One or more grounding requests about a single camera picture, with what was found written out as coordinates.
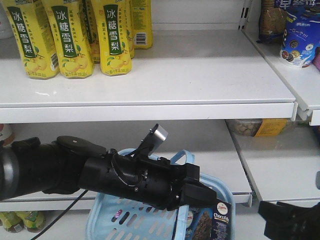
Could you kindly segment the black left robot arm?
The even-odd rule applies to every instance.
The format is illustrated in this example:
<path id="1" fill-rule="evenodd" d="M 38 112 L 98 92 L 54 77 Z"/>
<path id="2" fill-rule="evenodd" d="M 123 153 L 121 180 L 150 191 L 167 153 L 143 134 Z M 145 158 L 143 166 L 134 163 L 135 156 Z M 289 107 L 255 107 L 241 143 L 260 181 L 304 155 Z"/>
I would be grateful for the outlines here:
<path id="1" fill-rule="evenodd" d="M 50 144 L 37 137 L 0 148 L 1 200 L 43 192 L 69 195 L 80 189 L 148 204 L 159 210 L 212 207 L 214 190 L 200 182 L 200 168 L 151 159 L 153 144 L 127 154 L 73 136 Z"/>

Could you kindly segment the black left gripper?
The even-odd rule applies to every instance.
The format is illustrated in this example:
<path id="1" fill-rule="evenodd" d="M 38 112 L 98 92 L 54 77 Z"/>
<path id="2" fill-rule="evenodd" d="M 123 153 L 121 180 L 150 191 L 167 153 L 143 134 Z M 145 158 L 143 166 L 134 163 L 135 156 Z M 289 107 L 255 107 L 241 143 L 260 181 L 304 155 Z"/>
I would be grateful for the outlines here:
<path id="1" fill-rule="evenodd" d="M 163 157 L 154 160 L 144 155 L 132 157 L 108 153 L 103 158 L 86 160 L 78 187 L 134 200 L 159 210 L 171 211 L 184 205 L 213 207 L 217 193 L 202 183 L 186 183 L 182 187 L 181 169 Z M 186 163 L 185 178 L 198 182 L 200 167 Z"/>

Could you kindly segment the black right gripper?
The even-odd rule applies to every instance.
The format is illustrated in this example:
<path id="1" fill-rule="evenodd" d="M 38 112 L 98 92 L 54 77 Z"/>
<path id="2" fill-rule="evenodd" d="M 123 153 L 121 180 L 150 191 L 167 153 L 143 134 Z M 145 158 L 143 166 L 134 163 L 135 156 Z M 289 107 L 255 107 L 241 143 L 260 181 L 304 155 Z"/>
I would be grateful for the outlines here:
<path id="1" fill-rule="evenodd" d="M 320 204 L 301 207 L 278 201 L 261 201 L 259 215 L 265 220 L 264 235 L 271 240 L 318 240 Z"/>

